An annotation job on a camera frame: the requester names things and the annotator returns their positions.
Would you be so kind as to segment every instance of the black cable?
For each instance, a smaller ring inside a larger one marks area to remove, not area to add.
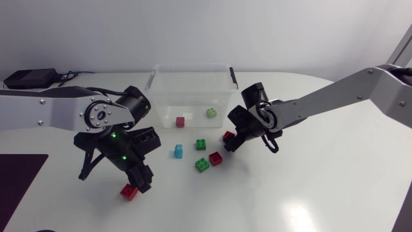
[[[97,88],[97,87],[87,87],[86,89],[91,90],[91,91],[100,92],[100,93],[117,95],[117,96],[126,96],[126,95],[128,95],[128,93],[126,93],[126,92],[116,92],[116,91],[113,91],[113,90],[107,90],[107,89]]]
[[[271,106],[271,105],[272,105],[272,103],[271,103],[270,101],[266,101],[266,100],[261,100],[261,101],[260,101],[260,103],[262,103],[262,102],[263,102],[263,103],[266,103],[266,104],[268,104],[269,106]]]
[[[279,151],[279,146],[277,145],[277,143],[276,143],[276,141],[275,141],[274,139],[270,139],[270,140],[269,140],[269,141],[273,144],[273,146],[274,146],[274,147],[272,147],[272,146],[268,143],[268,141],[266,140],[265,135],[262,135],[261,138],[262,138],[263,142],[265,143],[266,147],[268,147],[269,150],[270,150],[272,153],[276,153],[276,152]]]
[[[89,71],[76,71],[76,72],[72,72],[72,71],[68,71],[67,73],[64,74],[57,74],[54,77],[54,82],[59,82],[60,84],[58,85],[58,87],[63,86],[64,83],[73,80],[74,78],[76,78],[79,74],[81,73],[94,73],[94,72],[89,72]]]
[[[392,68],[390,69],[391,73],[412,76],[412,68]]]
[[[86,152],[84,154],[84,162],[83,162],[83,167],[82,171],[80,172],[79,179],[85,180],[91,170],[104,158],[103,154],[100,154],[93,162],[91,161],[93,159],[93,152]]]
[[[95,92],[99,92],[99,93],[101,93],[102,95],[105,95],[106,97],[109,97],[109,96],[107,95],[107,93],[100,92],[100,91],[95,91]]]
[[[261,96],[262,96],[262,90],[259,90],[259,93],[257,94],[257,100],[256,100],[256,105],[255,105],[255,107],[256,107],[256,113],[257,113],[257,115],[259,115],[259,117],[261,118],[261,119],[263,119],[263,120],[265,120],[265,122],[267,122],[267,123],[269,123],[269,118],[268,117],[266,117],[266,116],[264,116],[263,114],[262,114],[262,112],[261,112],[261,109],[260,109],[260,102],[263,102],[263,100],[261,101],[260,99],[261,99]]]

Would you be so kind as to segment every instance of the black mat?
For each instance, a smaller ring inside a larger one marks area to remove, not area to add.
[[[0,231],[43,166],[48,155],[0,155]]]
[[[404,204],[400,209],[397,221],[395,222],[392,231],[412,232],[412,183],[409,186]]]

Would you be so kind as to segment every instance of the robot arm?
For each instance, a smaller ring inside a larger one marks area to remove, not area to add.
[[[78,86],[42,92],[0,90],[0,106],[0,130],[51,126],[98,133],[106,126],[134,121],[127,107]]]
[[[108,94],[121,96],[112,102]],[[137,88],[124,92],[78,86],[42,92],[0,90],[0,130],[52,126],[78,131],[74,145],[86,152],[79,179],[85,180],[104,157],[124,171],[133,187],[150,189],[153,173],[144,155],[160,146],[155,130],[128,131],[145,117],[150,102]],[[93,159],[98,149],[101,154]]]
[[[412,128],[412,69],[382,65],[367,68],[300,99],[268,101],[261,83],[242,92],[247,110],[237,106],[229,113],[237,136],[225,139],[225,148],[235,151],[246,140],[262,137],[272,152],[282,129],[307,117],[370,99],[384,114]]]

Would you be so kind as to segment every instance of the white wall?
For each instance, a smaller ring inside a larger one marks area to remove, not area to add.
[[[411,10],[411,0],[2,0],[0,78],[225,62],[337,80],[385,63]]]

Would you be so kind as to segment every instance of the black power adapter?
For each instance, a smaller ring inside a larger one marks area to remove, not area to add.
[[[49,88],[57,75],[54,68],[38,70],[19,70],[7,77],[3,82],[9,89],[28,90],[32,88]]]

